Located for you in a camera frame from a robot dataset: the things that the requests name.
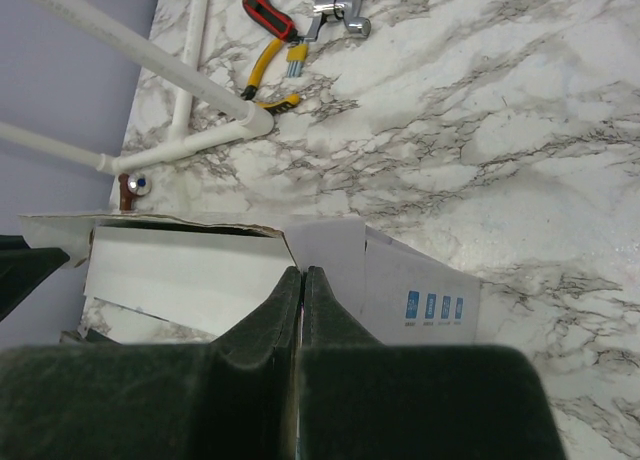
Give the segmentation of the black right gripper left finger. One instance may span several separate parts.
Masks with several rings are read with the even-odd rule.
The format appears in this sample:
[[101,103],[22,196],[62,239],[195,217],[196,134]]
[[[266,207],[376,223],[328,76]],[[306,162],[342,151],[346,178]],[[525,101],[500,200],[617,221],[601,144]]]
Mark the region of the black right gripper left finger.
[[5,459],[291,459],[302,277],[210,343],[60,345],[1,357]]

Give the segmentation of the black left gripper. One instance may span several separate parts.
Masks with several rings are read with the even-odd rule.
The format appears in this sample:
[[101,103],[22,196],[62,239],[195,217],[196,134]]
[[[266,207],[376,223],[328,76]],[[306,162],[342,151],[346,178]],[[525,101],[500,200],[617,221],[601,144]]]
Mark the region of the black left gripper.
[[31,248],[22,236],[13,235],[1,236],[0,258],[1,321],[70,259],[60,248]]

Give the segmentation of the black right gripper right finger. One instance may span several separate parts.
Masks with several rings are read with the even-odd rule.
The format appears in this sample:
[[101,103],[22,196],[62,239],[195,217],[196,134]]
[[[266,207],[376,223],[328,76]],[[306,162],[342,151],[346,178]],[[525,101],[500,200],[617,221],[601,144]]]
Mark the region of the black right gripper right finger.
[[519,351],[386,346],[305,276],[298,357],[304,459],[562,459],[546,393]]

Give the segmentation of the white hair clipper kit box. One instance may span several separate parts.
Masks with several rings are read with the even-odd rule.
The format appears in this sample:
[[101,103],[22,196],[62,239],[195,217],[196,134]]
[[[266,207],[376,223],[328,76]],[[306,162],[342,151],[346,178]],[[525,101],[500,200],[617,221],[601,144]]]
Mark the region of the white hair clipper kit box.
[[287,269],[330,288],[387,345],[475,340],[480,283],[357,216],[80,213],[23,216],[33,248],[86,265],[83,324],[120,343],[215,338]]

